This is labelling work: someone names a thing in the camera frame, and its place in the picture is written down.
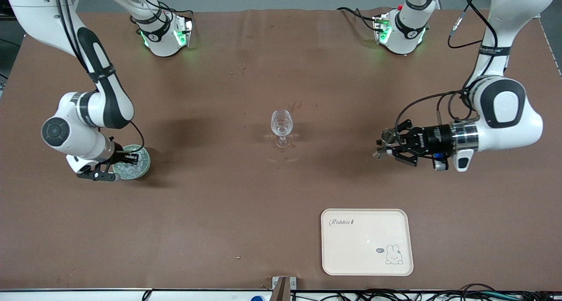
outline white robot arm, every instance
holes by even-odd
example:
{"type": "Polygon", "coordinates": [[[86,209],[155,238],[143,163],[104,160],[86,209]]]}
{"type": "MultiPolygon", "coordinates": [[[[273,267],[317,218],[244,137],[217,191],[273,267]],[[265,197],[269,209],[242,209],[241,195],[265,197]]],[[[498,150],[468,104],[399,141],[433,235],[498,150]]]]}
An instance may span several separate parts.
{"type": "Polygon", "coordinates": [[[422,42],[427,21],[435,8],[434,0],[405,0],[399,9],[375,21],[375,28],[382,31],[375,32],[377,43],[396,54],[411,53],[422,42]]]}
{"type": "Polygon", "coordinates": [[[433,127],[413,127],[410,120],[383,131],[379,155],[388,153],[413,166],[418,157],[433,160],[436,170],[448,169],[452,158],[466,171],[477,151],[531,145],[542,135],[542,118],[531,107],[521,83],[504,77],[509,51],[521,28],[552,0],[492,0],[488,23],[474,71],[463,90],[472,119],[433,127]]]}
{"type": "Polygon", "coordinates": [[[116,162],[134,163],[134,154],[122,149],[98,127],[121,129],[131,122],[134,108],[121,87],[115,68],[96,34],[87,29],[69,0],[10,0],[24,30],[44,44],[78,57],[96,85],[95,91],[70,92],[59,101],[58,110],[42,127],[47,145],[65,153],[78,177],[116,181],[107,172],[116,162]],[[106,164],[104,173],[94,172],[106,164]]]}
{"type": "Polygon", "coordinates": [[[193,19],[172,12],[158,0],[113,0],[126,9],[139,26],[146,47],[154,55],[171,56],[189,47],[193,19]]]}

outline wine glass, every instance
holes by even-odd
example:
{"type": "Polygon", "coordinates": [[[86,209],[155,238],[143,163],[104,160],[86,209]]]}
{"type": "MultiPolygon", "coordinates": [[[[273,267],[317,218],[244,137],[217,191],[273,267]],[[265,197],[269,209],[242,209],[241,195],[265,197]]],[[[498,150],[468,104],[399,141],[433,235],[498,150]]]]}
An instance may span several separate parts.
{"type": "Polygon", "coordinates": [[[275,134],[275,145],[282,149],[291,145],[291,131],[293,130],[293,119],[286,109],[279,109],[271,115],[271,130],[275,134]]]}

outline bunny drawing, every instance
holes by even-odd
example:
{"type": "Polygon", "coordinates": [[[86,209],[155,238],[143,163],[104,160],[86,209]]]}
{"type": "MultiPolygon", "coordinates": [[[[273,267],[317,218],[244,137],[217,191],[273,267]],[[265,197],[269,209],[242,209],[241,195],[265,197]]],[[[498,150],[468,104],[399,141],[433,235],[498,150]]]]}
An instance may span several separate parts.
{"type": "Polygon", "coordinates": [[[387,265],[402,265],[402,254],[400,253],[400,248],[398,245],[388,245],[387,246],[387,265]]]}

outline brown table mat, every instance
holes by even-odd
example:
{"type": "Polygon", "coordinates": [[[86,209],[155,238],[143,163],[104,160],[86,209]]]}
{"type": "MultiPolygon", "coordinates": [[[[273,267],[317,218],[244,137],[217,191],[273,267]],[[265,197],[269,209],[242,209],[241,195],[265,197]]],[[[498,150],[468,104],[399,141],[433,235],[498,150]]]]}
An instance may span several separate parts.
{"type": "MultiPolygon", "coordinates": [[[[259,288],[292,275],[303,289],[562,290],[562,83],[538,20],[518,35],[506,75],[525,85],[544,135],[478,153],[462,174],[371,157],[405,105],[472,71],[478,46],[446,46],[458,11],[436,11],[408,56],[339,11],[195,16],[193,48],[158,58],[127,14],[81,15],[134,102],[152,156],[142,181],[77,179],[42,142],[60,97],[93,85],[70,55],[24,40],[0,100],[0,287],[259,288]],[[282,108],[297,135],[285,150],[269,129],[282,108]],[[319,220],[330,207],[404,210],[412,275],[326,275],[319,220]]],[[[469,14],[453,43],[483,30],[469,14]]],[[[434,105],[406,117],[435,125],[434,105]]],[[[139,143],[132,127],[104,132],[139,143]]]]}

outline black cable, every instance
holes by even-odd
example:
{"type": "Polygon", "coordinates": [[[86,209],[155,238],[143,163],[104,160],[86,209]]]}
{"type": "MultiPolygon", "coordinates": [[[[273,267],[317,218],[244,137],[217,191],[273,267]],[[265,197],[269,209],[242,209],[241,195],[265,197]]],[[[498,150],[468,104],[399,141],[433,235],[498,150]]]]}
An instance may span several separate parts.
{"type": "Polygon", "coordinates": [[[355,11],[353,11],[352,9],[349,9],[347,7],[339,7],[336,10],[338,10],[338,11],[348,11],[349,13],[355,15],[356,17],[363,17],[364,19],[369,20],[369,21],[373,20],[373,18],[365,17],[364,15],[360,15],[359,13],[355,13],[355,11]]]}
{"type": "Polygon", "coordinates": [[[17,47],[21,47],[21,45],[20,45],[20,44],[14,43],[13,41],[8,41],[8,40],[4,40],[4,39],[0,39],[0,41],[4,41],[4,42],[6,42],[6,43],[9,43],[9,44],[15,45],[15,46],[17,46],[17,47]]]}
{"type": "Polygon", "coordinates": [[[162,7],[161,5],[153,4],[152,2],[150,2],[150,1],[148,1],[148,0],[145,0],[145,1],[146,1],[148,4],[151,4],[151,5],[153,5],[153,6],[156,7],[156,8],[164,9],[164,10],[166,10],[166,11],[178,12],[178,13],[190,12],[191,14],[193,14],[193,11],[191,11],[191,10],[180,10],[180,11],[179,11],[179,10],[176,10],[176,9],[174,9],[174,8],[168,7],[167,4],[164,4],[165,7],[162,7]]]}
{"type": "Polygon", "coordinates": [[[343,299],[343,301],[351,301],[351,299],[349,299],[349,297],[346,297],[341,292],[337,292],[337,295],[339,295],[340,299],[343,299]]]}
{"type": "Polygon", "coordinates": [[[301,296],[297,295],[297,293],[292,293],[291,297],[297,297],[299,299],[309,300],[309,301],[318,301],[317,299],[311,299],[310,297],[301,297],[301,296]]]}
{"type": "Polygon", "coordinates": [[[462,293],[461,293],[461,295],[460,295],[460,300],[461,300],[461,301],[466,301],[466,295],[467,295],[468,289],[470,289],[470,288],[472,288],[472,287],[478,287],[478,286],[485,287],[485,288],[487,288],[487,289],[490,289],[491,291],[496,291],[496,289],[494,289],[494,288],[492,288],[492,287],[490,287],[490,286],[488,286],[488,285],[484,285],[483,283],[470,283],[469,285],[466,285],[466,286],[464,286],[464,287],[461,288],[461,289],[462,289],[462,293]]]}
{"type": "Polygon", "coordinates": [[[140,301],[147,301],[149,297],[152,295],[152,291],[153,291],[152,289],[145,291],[140,301]]]}
{"type": "Polygon", "coordinates": [[[337,295],[337,294],[336,294],[336,295],[330,295],[330,296],[328,296],[328,297],[324,297],[324,298],[320,299],[320,301],[326,301],[326,300],[328,300],[328,299],[332,299],[332,297],[337,297],[337,298],[339,298],[339,295],[337,295]]]}
{"type": "Polygon", "coordinates": [[[131,121],[130,123],[132,124],[133,127],[135,127],[135,129],[137,130],[137,133],[139,133],[142,144],[140,145],[140,147],[138,149],[136,149],[134,151],[116,151],[116,153],[124,153],[124,154],[136,153],[136,152],[140,151],[141,149],[143,149],[143,147],[144,147],[144,136],[142,135],[142,132],[139,130],[139,128],[137,127],[137,125],[133,121],[131,121]]]}
{"type": "Polygon", "coordinates": [[[447,46],[449,46],[449,48],[453,48],[453,49],[463,48],[463,47],[471,46],[471,45],[478,44],[478,43],[482,42],[482,40],[478,40],[478,41],[473,41],[473,42],[466,43],[466,44],[463,44],[463,45],[451,45],[451,37],[452,37],[451,35],[449,35],[449,37],[447,37],[447,46]]]}
{"type": "Polygon", "coordinates": [[[410,297],[404,292],[392,289],[367,289],[355,294],[360,295],[364,301],[371,301],[375,297],[383,297],[389,301],[411,301],[410,297]],[[398,297],[399,295],[403,296],[405,299],[400,299],[398,297]]]}
{"type": "Polygon", "coordinates": [[[439,125],[442,124],[442,121],[441,121],[441,111],[440,111],[440,108],[441,108],[441,101],[443,101],[443,99],[445,99],[445,97],[447,97],[447,94],[444,94],[444,95],[441,96],[441,98],[439,98],[439,101],[437,101],[437,106],[436,106],[436,108],[435,108],[435,111],[436,111],[436,113],[437,113],[437,122],[439,123],[439,125]]]}
{"type": "Polygon", "coordinates": [[[447,104],[447,112],[449,113],[449,116],[457,122],[468,120],[470,118],[470,116],[472,115],[472,111],[474,111],[474,108],[472,107],[472,105],[470,104],[470,100],[468,99],[468,95],[466,93],[462,93],[463,91],[466,92],[468,90],[467,89],[460,89],[458,91],[455,91],[455,93],[452,94],[451,97],[449,98],[449,102],[447,104]],[[454,116],[453,113],[452,113],[452,109],[451,109],[451,103],[453,101],[453,98],[455,98],[455,96],[458,95],[458,94],[461,95],[462,102],[469,109],[468,115],[466,117],[462,118],[462,119],[454,116]]]}
{"type": "MultiPolygon", "coordinates": [[[[469,7],[469,6],[470,6],[469,4],[466,4],[466,7],[464,7],[464,9],[462,10],[462,13],[461,13],[461,16],[460,16],[459,20],[464,17],[464,15],[465,15],[465,13],[466,13],[466,10],[468,10],[468,7],[469,7]]],[[[463,45],[453,46],[453,45],[451,45],[451,38],[453,37],[453,34],[455,33],[456,29],[457,29],[457,28],[454,27],[454,29],[453,29],[453,30],[451,31],[451,33],[449,34],[449,37],[447,38],[447,46],[449,46],[450,48],[455,48],[455,49],[457,49],[457,48],[467,47],[467,46],[474,45],[474,44],[478,44],[478,43],[482,42],[482,40],[478,40],[478,41],[474,41],[474,42],[471,42],[471,43],[466,43],[466,44],[463,44],[463,45]]]]}
{"type": "Polygon", "coordinates": [[[84,61],[84,57],[82,56],[82,52],[80,51],[80,44],[78,43],[78,37],[76,36],[76,31],[74,30],[74,23],[72,22],[72,15],[70,14],[70,7],[68,6],[68,0],[65,0],[65,8],[66,14],[68,15],[68,22],[70,23],[70,32],[72,33],[72,37],[74,38],[74,45],[76,45],[76,52],[78,60],[82,63],[82,67],[88,71],[86,68],[86,62],[84,61]]]}
{"type": "Polygon", "coordinates": [[[418,157],[421,158],[426,158],[426,159],[432,159],[432,160],[436,160],[435,157],[432,156],[426,156],[423,155],[421,153],[418,153],[412,149],[410,149],[409,147],[405,147],[402,144],[402,141],[400,139],[400,134],[398,133],[398,125],[400,124],[400,119],[402,118],[402,115],[404,115],[404,113],[406,113],[406,111],[411,108],[414,105],[417,105],[418,103],[428,100],[428,99],[432,99],[432,98],[437,98],[440,97],[442,95],[449,95],[449,94],[454,94],[456,91],[449,91],[449,92],[443,92],[443,93],[438,93],[438,94],[432,94],[432,95],[428,95],[427,97],[423,97],[421,99],[417,99],[416,101],[413,101],[412,103],[410,103],[409,105],[407,105],[404,109],[402,109],[402,111],[400,111],[400,113],[398,114],[398,117],[396,117],[396,122],[394,123],[394,130],[395,130],[395,135],[396,135],[396,142],[398,143],[398,145],[400,145],[400,147],[402,147],[403,149],[405,149],[407,152],[416,155],[418,157]]]}
{"type": "Polygon", "coordinates": [[[365,17],[361,14],[361,11],[359,11],[359,8],[355,9],[355,12],[357,12],[357,14],[359,15],[359,18],[361,19],[361,21],[363,21],[363,23],[365,23],[366,27],[369,27],[369,29],[375,31],[375,32],[383,32],[382,29],[375,29],[374,27],[372,27],[371,25],[369,25],[369,23],[367,23],[367,20],[365,20],[365,17]]]}
{"type": "Polygon", "coordinates": [[[375,29],[373,26],[369,25],[369,23],[367,23],[367,21],[371,21],[373,22],[373,18],[371,17],[366,17],[365,15],[361,14],[361,11],[359,11],[359,8],[355,9],[355,11],[352,11],[349,8],[346,7],[341,7],[341,8],[337,8],[336,10],[340,10],[340,11],[349,11],[351,12],[351,14],[355,15],[356,17],[360,18],[361,21],[363,21],[363,23],[365,24],[366,27],[369,27],[369,29],[371,29],[372,31],[375,32],[383,32],[382,29],[375,29]]]}
{"type": "MultiPolygon", "coordinates": [[[[496,30],[492,27],[492,25],[488,22],[488,20],[486,18],[484,18],[484,15],[482,15],[482,13],[480,13],[480,11],[478,10],[478,8],[476,8],[474,6],[474,4],[472,4],[471,0],[466,0],[466,2],[470,5],[470,8],[472,8],[472,10],[474,10],[474,12],[476,13],[476,15],[478,15],[478,17],[484,22],[484,24],[486,24],[486,26],[488,27],[488,29],[490,29],[490,32],[492,32],[492,35],[494,37],[494,47],[497,47],[497,33],[496,30]]],[[[490,56],[490,60],[488,61],[488,63],[486,64],[486,68],[484,68],[484,70],[482,71],[482,73],[480,74],[480,76],[482,76],[484,73],[486,73],[486,71],[490,68],[490,65],[492,65],[492,61],[494,60],[493,56],[490,56]]]]}
{"type": "Polygon", "coordinates": [[[88,71],[88,69],[86,67],[86,64],[82,60],[82,55],[74,47],[74,43],[72,42],[72,38],[70,37],[70,33],[68,32],[68,27],[66,26],[66,19],[64,17],[63,12],[62,12],[61,0],[56,0],[56,3],[57,3],[57,10],[58,10],[58,12],[60,14],[60,17],[61,17],[62,27],[65,31],[66,38],[68,39],[68,43],[70,44],[70,47],[71,47],[72,51],[74,52],[74,56],[76,56],[76,58],[78,59],[78,61],[82,65],[82,67],[84,67],[84,69],[86,69],[86,71],[88,71]]]}
{"type": "MultiPolygon", "coordinates": [[[[490,29],[490,32],[492,33],[493,37],[494,37],[494,47],[497,47],[497,33],[496,30],[492,27],[492,25],[488,22],[488,20],[486,18],[484,18],[484,16],[482,15],[482,13],[480,13],[480,11],[478,10],[478,8],[476,8],[476,6],[472,3],[472,0],[466,0],[466,2],[468,3],[468,5],[472,8],[472,10],[474,10],[474,12],[476,13],[476,15],[478,15],[478,17],[484,22],[484,24],[486,24],[486,27],[488,27],[488,29],[490,29]]],[[[480,76],[484,75],[486,73],[486,71],[490,68],[490,65],[492,65],[492,61],[494,60],[493,56],[490,56],[490,59],[488,60],[488,63],[486,64],[486,67],[484,68],[484,70],[482,71],[482,73],[480,74],[480,76]]],[[[472,104],[470,103],[470,99],[469,99],[469,92],[472,89],[472,86],[474,85],[474,83],[478,80],[475,79],[470,85],[468,85],[468,80],[470,79],[470,77],[465,81],[464,86],[462,87],[461,91],[458,91],[458,93],[465,91],[464,94],[461,94],[460,98],[462,99],[462,103],[464,103],[464,105],[470,110],[469,114],[467,117],[460,119],[459,117],[456,117],[452,114],[451,112],[451,102],[452,102],[452,97],[454,97],[455,95],[453,95],[450,99],[449,99],[449,103],[448,103],[448,113],[449,115],[455,120],[455,121],[462,121],[462,120],[467,120],[470,118],[470,116],[472,115],[472,112],[475,111],[474,107],[472,107],[472,104]]]]}

